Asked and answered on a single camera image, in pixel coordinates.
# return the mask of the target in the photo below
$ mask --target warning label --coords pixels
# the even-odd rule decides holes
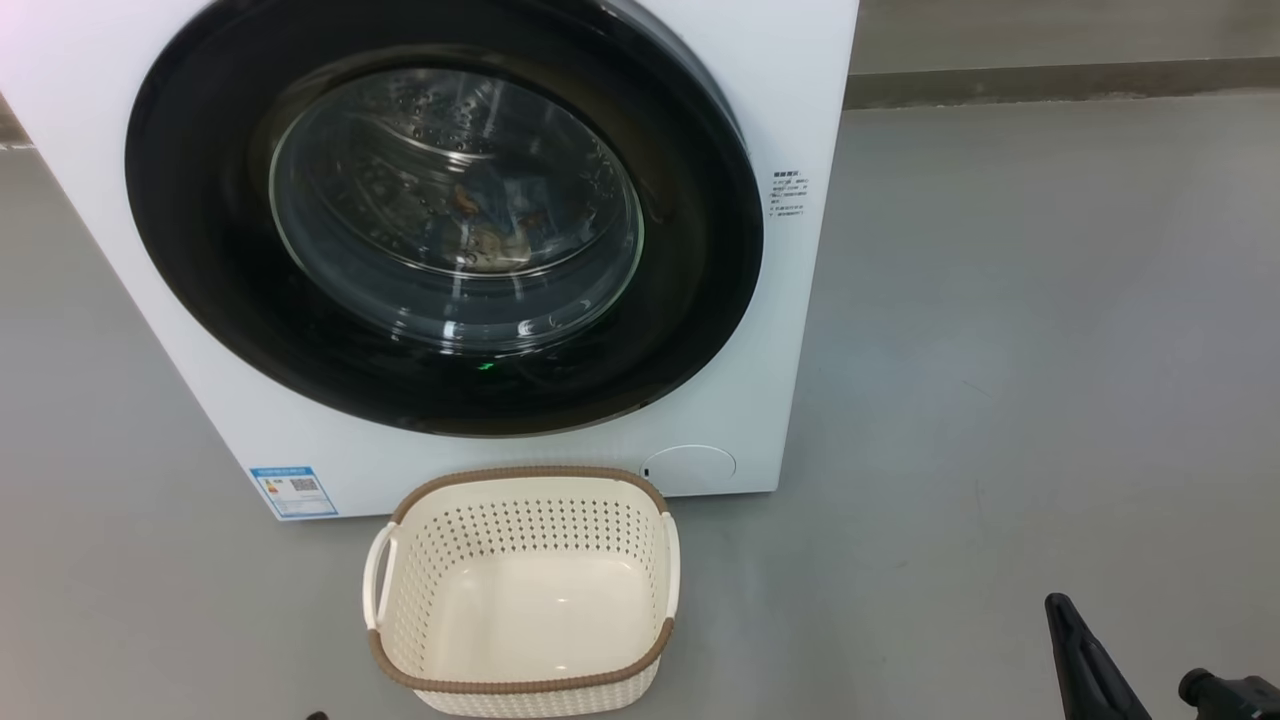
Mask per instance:
[[[803,215],[809,202],[809,178],[800,170],[780,170],[773,173],[773,186],[769,188],[769,217],[788,218]]]

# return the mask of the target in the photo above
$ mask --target white laundry basket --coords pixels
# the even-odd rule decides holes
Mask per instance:
[[[635,702],[658,673],[678,596],[666,502],[605,468],[439,478],[401,502],[365,562],[374,659],[453,715],[553,717]]]

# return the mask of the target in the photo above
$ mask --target gray floor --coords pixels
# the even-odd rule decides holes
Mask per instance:
[[[846,115],[782,488],[673,503],[616,717],[1055,717],[1071,593],[1156,717],[1280,679],[1280,99]],[[381,676],[378,519],[278,524],[31,151],[0,154],[13,717],[435,715]]]

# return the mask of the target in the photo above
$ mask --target front-loading washing machine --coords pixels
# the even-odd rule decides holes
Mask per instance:
[[[9,0],[0,94],[278,518],[512,465],[760,492],[855,15]]]

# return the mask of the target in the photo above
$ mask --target basket rim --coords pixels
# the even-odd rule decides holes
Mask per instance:
[[[439,477],[429,483],[422,484],[413,492],[408,493],[399,506],[396,507],[396,512],[392,514],[390,521],[396,525],[401,524],[401,520],[408,514],[410,509],[422,500],[422,497],[430,495],[442,488],[463,484],[475,483],[484,480],[511,480],[520,478],[599,478],[607,480],[620,480],[636,486],[657,506],[658,512],[667,515],[667,501],[658,492],[658,488],[653,487],[649,480],[645,480],[635,473],[627,470],[618,470],[614,468],[591,468],[591,466],[579,466],[579,465],[541,465],[541,466],[525,466],[525,468],[500,468],[492,470],[468,470],[466,473],[453,473],[451,475]],[[558,691],[576,691],[582,688],[591,688],[596,685],[608,685],[613,683],[620,683],[622,680],[628,680],[635,675],[643,673],[646,667],[653,665],[662,651],[667,647],[667,641],[671,639],[671,633],[675,630],[676,620],[675,618],[667,618],[662,623],[662,628],[658,632],[657,639],[639,660],[621,667],[618,670],[612,670],[608,673],[596,673],[593,675],[577,675],[573,678],[557,678],[552,680],[520,680],[520,682],[500,682],[500,683],[486,683],[486,682],[467,682],[467,680],[430,680],[426,678],[416,678],[404,673],[397,667],[392,659],[387,655],[387,650],[383,647],[381,633],[376,628],[369,630],[369,647],[374,653],[374,661],[378,667],[387,674],[388,678],[396,683],[404,685],[413,691],[430,692],[430,693],[449,693],[449,694],[526,694],[526,693],[549,693]]]

